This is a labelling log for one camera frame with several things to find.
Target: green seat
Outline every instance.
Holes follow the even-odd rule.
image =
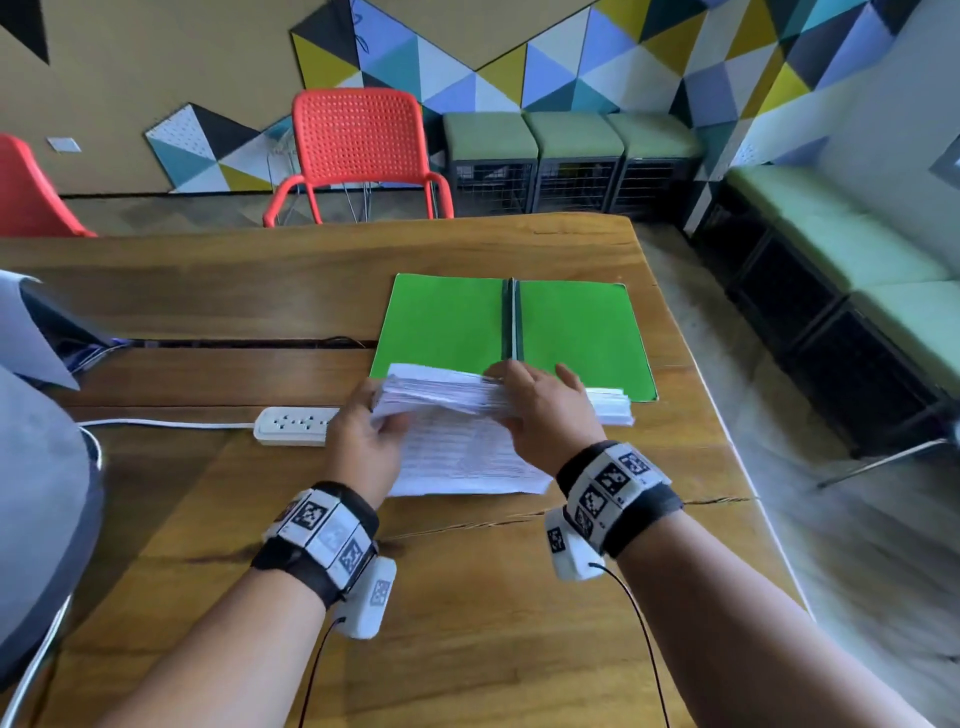
[[[540,159],[619,158],[623,142],[598,113],[532,111],[523,114],[540,146]]]
[[[781,218],[776,227],[843,294],[951,278],[947,268],[868,213]]]
[[[607,122],[627,148],[627,159],[695,159],[704,146],[684,122],[668,113],[612,113]]]
[[[539,152],[523,118],[508,111],[444,114],[449,158],[455,161],[536,159]]]
[[[881,285],[851,301],[935,384],[960,397],[960,282]]]
[[[779,217],[869,211],[809,167],[733,167],[726,179],[771,222]]]

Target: white power strip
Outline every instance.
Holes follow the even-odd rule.
[[[253,423],[253,437],[263,445],[326,444],[326,426],[337,407],[267,407]]]

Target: floor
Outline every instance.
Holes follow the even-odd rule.
[[[359,211],[360,194],[354,194]],[[264,196],[72,200],[100,234],[260,224]],[[320,200],[351,220],[342,193]],[[309,224],[300,200],[288,224]],[[375,220],[423,216],[422,193],[377,192]],[[824,629],[940,728],[960,728],[960,458],[945,449],[825,491],[839,441],[668,227],[637,226],[708,389]]]

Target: red chair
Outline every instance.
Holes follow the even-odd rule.
[[[450,187],[430,171],[420,104],[392,88],[314,88],[294,99],[294,137],[300,157],[298,175],[276,189],[263,214],[272,228],[287,193],[306,187],[313,219],[322,223],[314,189],[347,182],[406,182],[423,185],[426,213],[434,217],[430,183],[440,190],[440,212],[453,217]]]
[[[67,208],[25,141],[0,133],[0,236],[96,237]]]

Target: table surface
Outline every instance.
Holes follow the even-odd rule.
[[[400,272],[622,282],[660,399],[635,404],[636,425],[610,436],[640,448],[693,518],[801,600],[625,218],[3,240],[0,260],[135,338],[371,341]],[[51,395],[78,420],[251,422],[271,404],[342,403],[371,362],[363,350],[130,350],[86,373],[82,391]],[[97,434],[108,462],[103,533],[25,725],[87,725],[132,690],[243,573],[265,524],[324,462],[323,449],[263,448],[245,431]],[[556,486],[546,496],[388,500],[379,540],[398,576],[381,632],[369,643],[331,638],[308,724],[659,725],[624,594],[606,577],[570,584],[553,574],[541,515],[561,502]],[[656,659],[671,724],[692,725]]]

